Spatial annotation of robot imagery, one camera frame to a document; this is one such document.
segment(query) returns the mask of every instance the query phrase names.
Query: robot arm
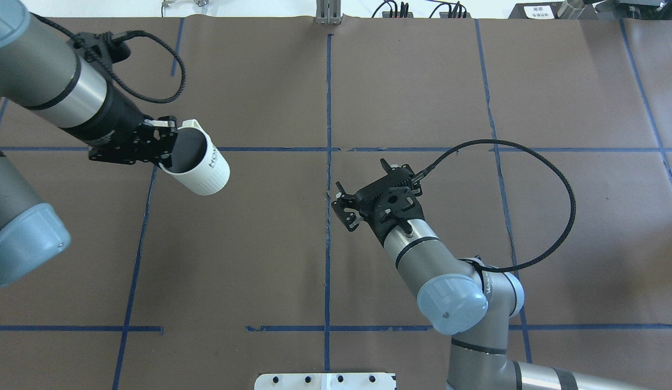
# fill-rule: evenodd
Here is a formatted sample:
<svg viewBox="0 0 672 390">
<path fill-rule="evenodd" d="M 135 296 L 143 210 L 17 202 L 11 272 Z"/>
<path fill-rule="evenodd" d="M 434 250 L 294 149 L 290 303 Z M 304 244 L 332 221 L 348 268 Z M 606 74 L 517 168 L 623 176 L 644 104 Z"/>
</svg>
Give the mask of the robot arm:
<svg viewBox="0 0 672 390">
<path fill-rule="evenodd" d="M 88 144 L 90 160 L 153 163 L 192 192 L 218 192 L 230 168 L 199 123 L 178 126 L 174 116 L 155 120 L 113 86 L 106 67 L 130 54 L 123 39 L 85 34 L 69 46 L 19 0 L 0 0 L 0 99 Z M 70 240 L 52 207 L 0 151 L 0 286 L 59 254 Z"/>
<path fill-rule="evenodd" d="M 452 336 L 447 390 L 644 390 L 603 378 L 507 359 L 509 319 L 524 306 L 511 272 L 480 259 L 456 259 L 425 222 L 420 178 L 408 165 L 381 165 L 386 176 L 331 203 L 351 232 L 367 222 L 433 328 Z"/>
</svg>

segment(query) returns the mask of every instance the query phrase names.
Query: label sticker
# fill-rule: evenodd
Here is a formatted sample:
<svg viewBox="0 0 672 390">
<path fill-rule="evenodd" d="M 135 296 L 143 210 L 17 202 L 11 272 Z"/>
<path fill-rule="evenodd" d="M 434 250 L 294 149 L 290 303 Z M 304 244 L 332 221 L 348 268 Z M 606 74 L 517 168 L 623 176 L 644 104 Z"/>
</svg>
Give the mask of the label sticker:
<svg viewBox="0 0 672 390">
<path fill-rule="evenodd" d="M 554 19 L 550 5 L 527 5 L 524 12 L 529 19 Z"/>
</svg>

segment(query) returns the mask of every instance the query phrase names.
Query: white mounting plate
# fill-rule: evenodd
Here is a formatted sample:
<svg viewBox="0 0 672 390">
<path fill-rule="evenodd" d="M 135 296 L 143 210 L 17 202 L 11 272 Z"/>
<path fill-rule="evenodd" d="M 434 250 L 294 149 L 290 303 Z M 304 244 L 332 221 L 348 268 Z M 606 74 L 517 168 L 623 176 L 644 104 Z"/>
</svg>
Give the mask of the white mounting plate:
<svg viewBox="0 0 672 390">
<path fill-rule="evenodd" d="M 254 390 L 396 390 L 395 376 L 391 373 L 263 374 L 254 382 Z"/>
</svg>

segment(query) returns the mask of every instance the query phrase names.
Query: white background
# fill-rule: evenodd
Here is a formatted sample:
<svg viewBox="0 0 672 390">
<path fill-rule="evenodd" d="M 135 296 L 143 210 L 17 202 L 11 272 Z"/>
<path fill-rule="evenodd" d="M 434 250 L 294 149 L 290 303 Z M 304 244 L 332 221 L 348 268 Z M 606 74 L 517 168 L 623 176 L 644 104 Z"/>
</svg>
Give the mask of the white background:
<svg viewBox="0 0 672 390">
<path fill-rule="evenodd" d="M 160 17 L 161 0 L 22 0 L 26 7 L 46 17 Z M 342 0 L 346 15 L 371 17 L 380 0 Z M 437 3 L 410 0 L 415 17 L 429 17 Z M 506 19 L 517 0 L 464 0 L 475 18 Z M 180 17 L 201 13 L 194 0 L 177 0 L 165 8 L 165 16 Z M 316 0 L 209 0 L 207 15 L 222 17 L 314 16 Z"/>
</svg>

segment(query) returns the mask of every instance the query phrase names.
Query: white metal bracket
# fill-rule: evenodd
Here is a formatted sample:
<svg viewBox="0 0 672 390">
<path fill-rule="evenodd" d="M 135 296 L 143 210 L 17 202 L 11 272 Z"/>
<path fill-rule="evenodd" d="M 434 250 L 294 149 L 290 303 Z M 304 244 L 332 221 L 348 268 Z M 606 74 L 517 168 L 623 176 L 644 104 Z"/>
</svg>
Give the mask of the white metal bracket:
<svg viewBox="0 0 672 390">
<path fill-rule="evenodd" d="M 396 390 L 391 373 L 263 374 L 254 390 Z"/>
<path fill-rule="evenodd" d="M 316 0 L 316 24 L 341 24 L 341 0 Z"/>
</svg>

